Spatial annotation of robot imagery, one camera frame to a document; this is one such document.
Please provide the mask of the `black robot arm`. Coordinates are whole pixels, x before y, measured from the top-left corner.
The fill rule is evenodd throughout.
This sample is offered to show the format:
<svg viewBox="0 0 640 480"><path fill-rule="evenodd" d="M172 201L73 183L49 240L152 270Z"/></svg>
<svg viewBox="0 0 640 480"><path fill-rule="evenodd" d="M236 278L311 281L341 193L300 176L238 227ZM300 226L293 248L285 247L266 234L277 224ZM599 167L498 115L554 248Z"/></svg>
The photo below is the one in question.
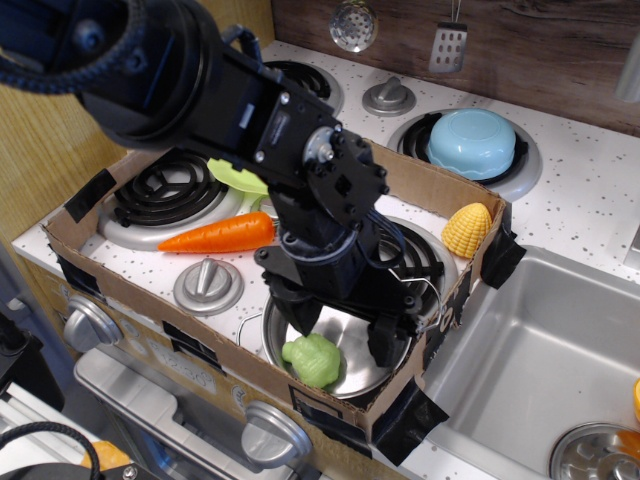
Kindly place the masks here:
<svg viewBox="0 0 640 480"><path fill-rule="evenodd" d="M262 247L272 301L300 333L330 306L368 322L376 363L417 333L420 298L379 255L405 244L375 208L388 191L370 145L314 94L266 66L246 28L219 30L195 1L5 1L1 81L72 94L116 143L181 147L257 175L279 221Z"/></svg>

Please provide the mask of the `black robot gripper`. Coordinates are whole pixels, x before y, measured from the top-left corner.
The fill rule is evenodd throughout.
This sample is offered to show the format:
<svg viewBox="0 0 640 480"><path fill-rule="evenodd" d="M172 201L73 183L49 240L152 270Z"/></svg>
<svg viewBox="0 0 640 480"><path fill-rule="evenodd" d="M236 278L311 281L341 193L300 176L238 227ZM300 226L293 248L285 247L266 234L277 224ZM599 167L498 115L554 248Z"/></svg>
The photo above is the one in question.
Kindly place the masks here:
<svg viewBox="0 0 640 480"><path fill-rule="evenodd" d="M327 306L369 323L365 301L367 231L344 232L322 249L286 231L281 244L254 254L263 269L271 299L281 316L303 336L316 325ZM394 367L404 358L411 337L394 317L378 317L367 327L368 347L378 367Z"/></svg>

